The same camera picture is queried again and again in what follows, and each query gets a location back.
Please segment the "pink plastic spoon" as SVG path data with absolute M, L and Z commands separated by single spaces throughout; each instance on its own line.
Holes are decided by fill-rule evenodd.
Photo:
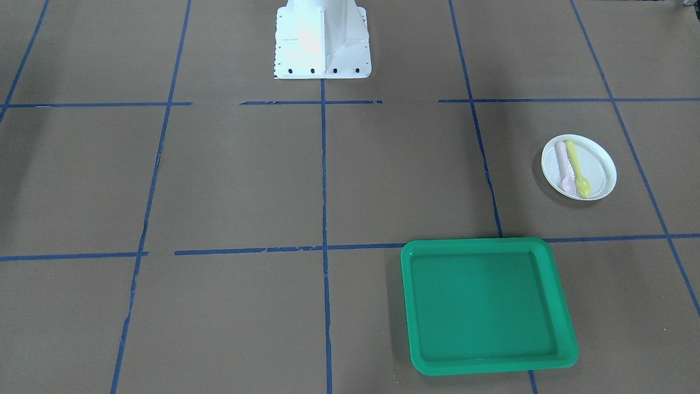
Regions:
M 561 179 L 562 190 L 569 195 L 576 195 L 576 186 L 570 162 L 568 159 L 567 146 L 565 142 L 558 141 L 555 143 L 555 152 L 557 155 L 558 169 Z

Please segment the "white round plate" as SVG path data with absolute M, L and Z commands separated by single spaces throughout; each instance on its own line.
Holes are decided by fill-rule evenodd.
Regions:
M 577 192 L 576 195 L 569 195 L 561 188 L 562 178 L 559 174 L 555 143 L 566 140 L 575 142 L 582 173 L 592 185 L 592 194 L 588 199 L 581 198 Z M 615 189 L 617 182 L 617 170 L 608 152 L 590 138 L 575 134 L 560 135 L 547 142 L 541 152 L 540 167 L 549 185 L 558 193 L 573 200 L 603 199 Z

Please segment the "yellow plastic spoon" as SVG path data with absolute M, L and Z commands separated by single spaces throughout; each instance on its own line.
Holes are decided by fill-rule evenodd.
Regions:
M 583 199 L 588 199 L 592 194 L 592 185 L 582 173 L 582 167 L 579 160 L 578 150 L 575 142 L 566 140 L 565 147 L 567 148 L 568 160 L 574 172 L 574 185 L 576 192 Z

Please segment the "green plastic tray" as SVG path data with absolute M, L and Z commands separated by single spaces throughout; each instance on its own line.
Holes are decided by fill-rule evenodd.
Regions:
M 572 367 L 579 346 L 550 245 L 412 240 L 401 250 L 410 359 L 427 376 Z

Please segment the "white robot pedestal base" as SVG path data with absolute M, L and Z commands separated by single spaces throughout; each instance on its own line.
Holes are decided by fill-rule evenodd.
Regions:
M 355 1 L 288 1 L 276 13 L 273 77 L 370 77 L 367 21 Z

